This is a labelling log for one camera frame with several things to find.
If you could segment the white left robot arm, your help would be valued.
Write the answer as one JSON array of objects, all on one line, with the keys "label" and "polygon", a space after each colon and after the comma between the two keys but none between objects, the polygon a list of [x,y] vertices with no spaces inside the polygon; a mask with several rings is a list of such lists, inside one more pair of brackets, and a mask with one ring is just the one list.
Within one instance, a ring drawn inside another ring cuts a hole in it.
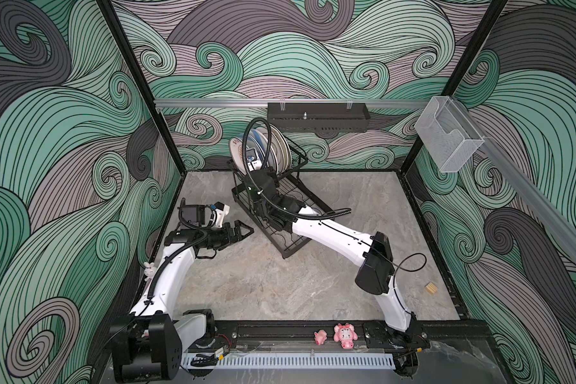
[{"label": "white left robot arm", "polygon": [[107,342],[118,383],[168,381],[182,368],[184,352],[199,339],[213,339],[210,310],[191,310],[181,317],[174,308],[185,276],[200,252],[214,253],[243,241],[254,229],[240,220],[227,222],[229,206],[217,202],[181,202],[179,223],[164,239],[159,262],[144,267],[145,288],[129,313],[114,322]]}]

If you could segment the cream floral plate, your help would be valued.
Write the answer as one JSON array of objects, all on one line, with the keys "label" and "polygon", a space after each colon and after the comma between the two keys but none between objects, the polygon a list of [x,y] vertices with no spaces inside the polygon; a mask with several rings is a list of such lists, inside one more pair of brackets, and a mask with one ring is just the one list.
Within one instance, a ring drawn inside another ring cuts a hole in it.
[{"label": "cream floral plate", "polygon": [[[291,158],[291,151],[289,146],[287,145],[286,139],[284,139],[281,132],[275,126],[271,127],[271,150],[270,154],[267,159],[267,164],[271,166],[277,174],[281,174],[287,171],[291,165],[292,158]],[[268,129],[264,126],[260,126],[254,130],[253,133],[254,140],[257,144],[260,145],[262,148],[261,158],[264,157],[267,147],[269,144],[268,141]]]}]

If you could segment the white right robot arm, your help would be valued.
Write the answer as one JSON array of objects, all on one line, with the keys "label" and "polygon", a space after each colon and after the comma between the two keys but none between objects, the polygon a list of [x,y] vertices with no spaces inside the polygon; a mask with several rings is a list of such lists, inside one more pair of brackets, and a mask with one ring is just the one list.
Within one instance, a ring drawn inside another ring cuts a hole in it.
[{"label": "white right robot arm", "polygon": [[428,346],[415,313],[408,309],[398,289],[396,278],[403,265],[394,263],[384,233],[369,235],[337,223],[335,219],[349,214],[349,209],[321,213],[294,196],[280,193],[277,174],[255,150],[238,148],[231,156],[243,175],[244,190],[259,222],[316,241],[351,261],[358,267],[355,284],[375,298],[389,329],[390,342],[410,350]]}]

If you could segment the orange sunburst plate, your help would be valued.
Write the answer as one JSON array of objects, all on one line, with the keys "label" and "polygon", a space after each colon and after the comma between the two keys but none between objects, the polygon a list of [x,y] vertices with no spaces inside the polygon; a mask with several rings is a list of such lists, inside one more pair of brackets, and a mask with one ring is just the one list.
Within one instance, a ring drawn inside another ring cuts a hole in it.
[{"label": "orange sunburst plate", "polygon": [[236,168],[242,174],[246,174],[246,168],[243,163],[243,142],[241,139],[232,138],[230,140],[230,155]]}]

